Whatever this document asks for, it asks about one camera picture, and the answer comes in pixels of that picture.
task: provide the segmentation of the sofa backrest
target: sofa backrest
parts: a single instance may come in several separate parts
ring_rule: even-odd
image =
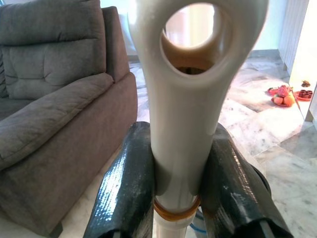
[[[35,0],[1,6],[1,48],[12,99],[35,100],[77,79],[105,72],[100,1]]]

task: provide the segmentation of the marble floor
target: marble floor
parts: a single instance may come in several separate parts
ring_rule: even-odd
[[[130,68],[137,78],[138,120],[150,121],[142,67],[130,63]],[[231,84],[219,122],[245,158],[266,176],[294,237],[317,238],[317,131],[312,123],[304,122],[296,104],[280,108],[265,92],[288,80],[280,58],[248,58]],[[115,157],[116,153],[63,219],[60,238],[83,236],[102,176]],[[186,238],[194,237],[188,228]],[[40,236],[0,219],[0,238]]]

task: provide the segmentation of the gray sofa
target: gray sofa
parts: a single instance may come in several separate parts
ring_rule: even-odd
[[[56,237],[136,120],[118,13],[99,0],[0,7],[0,214]]]

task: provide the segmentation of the red plate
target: red plate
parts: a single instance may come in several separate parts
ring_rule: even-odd
[[[275,103],[273,98],[271,99],[271,101],[272,101],[274,104],[276,104],[276,105],[278,105],[278,106],[281,106],[281,107],[287,107],[287,108],[290,108],[290,107],[292,106],[292,105],[291,105],[291,106],[288,106],[288,105],[285,105],[285,104],[278,104],[278,103]]]
[[[311,98],[301,98],[299,96],[299,92],[295,92],[295,97],[299,100],[299,101],[302,101],[302,102],[309,102],[311,100]]]

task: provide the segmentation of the black foam padding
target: black foam padding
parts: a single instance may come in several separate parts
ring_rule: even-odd
[[[134,123],[104,176],[85,238],[151,238],[154,159],[150,124]]]
[[[293,237],[263,179],[245,161],[227,130],[219,124],[200,189],[209,238],[259,237],[255,232],[262,232],[263,226],[257,225],[261,221],[269,224],[274,237]]]

